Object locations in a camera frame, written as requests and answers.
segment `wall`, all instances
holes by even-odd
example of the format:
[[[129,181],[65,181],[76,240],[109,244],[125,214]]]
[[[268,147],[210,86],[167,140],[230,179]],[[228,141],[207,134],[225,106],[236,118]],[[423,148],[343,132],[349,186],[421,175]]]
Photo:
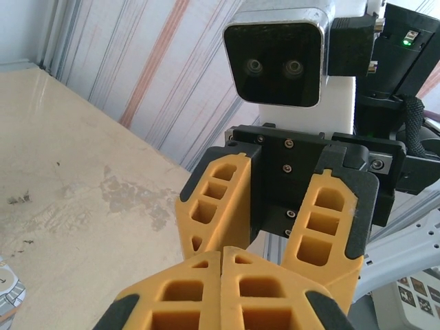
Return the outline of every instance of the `wall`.
[[[0,0],[0,63],[36,61],[51,0]]]

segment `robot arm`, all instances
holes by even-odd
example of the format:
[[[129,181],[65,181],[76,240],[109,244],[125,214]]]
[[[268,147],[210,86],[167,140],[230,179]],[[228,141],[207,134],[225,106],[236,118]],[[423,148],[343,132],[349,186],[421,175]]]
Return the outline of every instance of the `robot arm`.
[[[349,135],[384,7],[244,2],[225,46],[238,94],[266,124],[233,127],[206,151],[176,203],[186,260],[124,290],[95,330],[353,329],[371,223],[393,204],[380,186],[405,156],[389,142],[390,163],[371,168],[384,142]],[[244,250],[260,230],[289,238],[281,266]]]

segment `striped curtain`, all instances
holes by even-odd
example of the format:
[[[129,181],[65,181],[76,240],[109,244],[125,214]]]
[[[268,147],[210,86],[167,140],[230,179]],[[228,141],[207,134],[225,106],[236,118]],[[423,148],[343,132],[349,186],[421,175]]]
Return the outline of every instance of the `striped curtain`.
[[[438,0],[423,0],[415,10],[440,19],[440,4]],[[425,85],[420,89],[418,96],[425,101],[429,110],[440,113],[440,98],[438,95],[440,95],[440,62],[426,80]]]
[[[236,94],[222,43],[241,2],[71,0],[48,70],[192,170],[206,148],[222,144],[228,127],[259,121],[258,107]],[[428,13],[434,1],[408,5]]]

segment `screw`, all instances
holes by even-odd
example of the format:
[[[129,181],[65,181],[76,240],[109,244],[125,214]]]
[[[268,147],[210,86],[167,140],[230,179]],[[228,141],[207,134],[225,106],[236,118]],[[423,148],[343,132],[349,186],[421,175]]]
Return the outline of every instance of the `screw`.
[[[370,62],[370,65],[368,66],[368,73],[369,74],[375,74],[377,71],[377,66],[379,65],[379,62],[377,62],[376,60],[372,60]]]
[[[374,159],[370,165],[373,170],[377,171],[380,171],[385,167],[385,163],[380,159]]]
[[[283,171],[285,171],[286,173],[290,173],[292,171],[292,167],[286,164],[283,166]]]
[[[292,140],[285,140],[284,146],[288,149],[292,149],[294,147],[294,142]]]
[[[376,23],[374,25],[375,33],[382,33],[385,28],[385,19],[376,19]]]
[[[296,213],[295,213],[294,211],[291,211],[291,210],[288,210],[288,211],[286,212],[286,215],[287,215],[289,218],[294,218],[294,217],[296,217]]]

